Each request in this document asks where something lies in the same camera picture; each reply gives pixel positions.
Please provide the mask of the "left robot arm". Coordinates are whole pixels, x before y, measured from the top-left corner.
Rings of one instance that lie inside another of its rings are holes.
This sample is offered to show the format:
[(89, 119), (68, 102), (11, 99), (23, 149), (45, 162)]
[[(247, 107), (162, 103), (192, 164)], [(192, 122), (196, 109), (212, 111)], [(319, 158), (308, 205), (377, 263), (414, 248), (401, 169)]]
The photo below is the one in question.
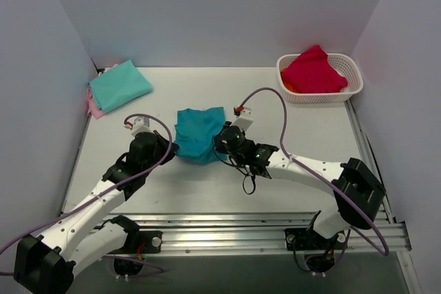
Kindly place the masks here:
[(38, 236), (17, 245), (13, 278), (31, 293), (66, 293), (75, 277), (104, 255), (136, 251), (145, 243), (137, 223), (126, 216), (104, 218), (127, 202), (148, 174), (176, 155), (178, 145), (158, 132), (135, 135), (127, 152), (103, 174), (79, 207)]

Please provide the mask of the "teal t-shirt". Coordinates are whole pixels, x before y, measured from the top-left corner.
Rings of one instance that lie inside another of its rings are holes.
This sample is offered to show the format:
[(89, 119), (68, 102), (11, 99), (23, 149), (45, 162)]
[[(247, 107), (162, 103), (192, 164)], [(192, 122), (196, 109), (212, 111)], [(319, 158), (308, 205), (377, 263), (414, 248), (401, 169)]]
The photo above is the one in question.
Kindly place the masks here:
[(225, 124), (223, 107), (182, 109), (177, 111), (176, 118), (177, 156), (200, 165), (227, 159), (226, 155), (214, 152), (214, 137)]

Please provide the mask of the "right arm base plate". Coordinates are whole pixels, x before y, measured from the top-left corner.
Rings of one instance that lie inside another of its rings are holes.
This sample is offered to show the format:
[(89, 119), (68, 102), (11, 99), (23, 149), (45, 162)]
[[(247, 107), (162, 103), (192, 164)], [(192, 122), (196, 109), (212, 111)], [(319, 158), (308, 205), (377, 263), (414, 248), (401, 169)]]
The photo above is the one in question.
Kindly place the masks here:
[(288, 251), (330, 251), (342, 249), (346, 239), (344, 232), (339, 232), (326, 239), (306, 227), (287, 228), (284, 230), (285, 244)]

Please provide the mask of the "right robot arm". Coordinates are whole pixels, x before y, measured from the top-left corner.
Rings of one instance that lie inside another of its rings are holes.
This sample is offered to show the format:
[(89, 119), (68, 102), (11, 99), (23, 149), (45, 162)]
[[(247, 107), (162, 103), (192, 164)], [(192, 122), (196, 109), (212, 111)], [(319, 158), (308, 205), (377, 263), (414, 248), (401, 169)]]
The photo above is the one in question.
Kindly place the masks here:
[(215, 150), (228, 155), (251, 176), (288, 180), (333, 196), (335, 202), (321, 209), (306, 230), (306, 239), (316, 248), (350, 227), (373, 227), (385, 188), (357, 158), (327, 162), (288, 154), (282, 147), (255, 143), (238, 126), (226, 123), (214, 137)]

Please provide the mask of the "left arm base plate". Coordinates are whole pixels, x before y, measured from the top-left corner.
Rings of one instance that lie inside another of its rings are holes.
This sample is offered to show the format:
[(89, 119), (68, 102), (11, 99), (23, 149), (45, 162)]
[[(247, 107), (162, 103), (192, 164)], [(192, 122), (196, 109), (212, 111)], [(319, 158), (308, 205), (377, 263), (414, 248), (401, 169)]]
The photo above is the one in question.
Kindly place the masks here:
[(162, 237), (162, 231), (136, 231), (129, 233), (121, 248), (121, 252), (127, 254), (160, 253)]

